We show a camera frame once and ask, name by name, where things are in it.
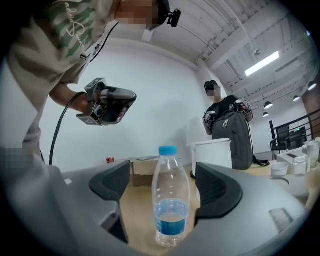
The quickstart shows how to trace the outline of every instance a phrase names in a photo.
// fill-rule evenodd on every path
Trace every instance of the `white cup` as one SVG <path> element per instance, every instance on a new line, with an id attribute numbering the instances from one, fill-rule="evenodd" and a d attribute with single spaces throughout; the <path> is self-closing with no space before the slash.
<path id="1" fill-rule="evenodd" d="M 271 176 L 281 177 L 286 176 L 289 164 L 287 162 L 276 162 L 271 165 Z"/>

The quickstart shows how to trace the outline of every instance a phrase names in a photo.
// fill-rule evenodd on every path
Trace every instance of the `desk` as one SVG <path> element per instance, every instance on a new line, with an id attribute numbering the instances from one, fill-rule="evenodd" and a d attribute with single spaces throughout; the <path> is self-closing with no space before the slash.
<path id="1" fill-rule="evenodd" d="M 191 167 L 186 167 L 187 174 Z M 245 171 L 255 176 L 270 176 L 270 166 L 260 167 L 253 165 Z M 194 228 L 196 209 L 200 202 L 196 199 L 196 182 L 190 181 L 190 215 L 188 233 Z M 125 229 L 129 237 L 129 246 L 142 253 L 159 256 L 167 253 L 170 249 L 161 247 L 156 242 L 156 225 L 153 213 L 152 192 L 150 186 L 128 186 L 120 200 Z"/>

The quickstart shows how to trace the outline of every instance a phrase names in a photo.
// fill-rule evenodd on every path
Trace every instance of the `gray backpack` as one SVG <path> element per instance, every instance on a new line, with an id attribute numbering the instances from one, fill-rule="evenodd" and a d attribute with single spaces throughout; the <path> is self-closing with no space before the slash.
<path id="1" fill-rule="evenodd" d="M 228 110 L 213 123 L 212 139 L 224 138 L 231 140 L 232 168 L 249 169 L 253 164 L 254 156 L 249 127 L 242 113 Z"/>

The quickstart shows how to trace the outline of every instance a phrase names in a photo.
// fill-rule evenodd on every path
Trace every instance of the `white bucket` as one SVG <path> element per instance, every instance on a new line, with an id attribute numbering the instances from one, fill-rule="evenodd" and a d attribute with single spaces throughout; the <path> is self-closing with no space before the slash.
<path id="1" fill-rule="evenodd" d="M 206 163 L 232 169 L 232 158 L 229 138 L 214 139 L 193 143 L 192 173 L 196 176 L 196 163 Z M 196 188 L 196 198 L 200 202 L 200 193 Z"/>

